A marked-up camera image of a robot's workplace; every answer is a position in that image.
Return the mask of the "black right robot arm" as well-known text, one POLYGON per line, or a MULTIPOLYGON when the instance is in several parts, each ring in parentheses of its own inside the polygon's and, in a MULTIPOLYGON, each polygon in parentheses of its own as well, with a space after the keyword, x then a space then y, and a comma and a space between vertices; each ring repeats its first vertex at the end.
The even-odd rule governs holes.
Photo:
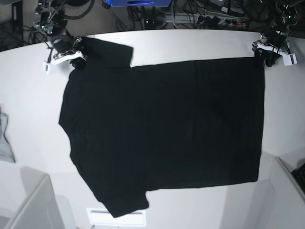
POLYGON ((43 62, 42 69, 48 74, 55 72, 56 66, 70 63, 75 69, 83 69, 87 62, 80 45, 82 38, 72 36, 66 29, 66 0, 40 0, 35 9, 32 29, 46 38, 50 53, 43 62))

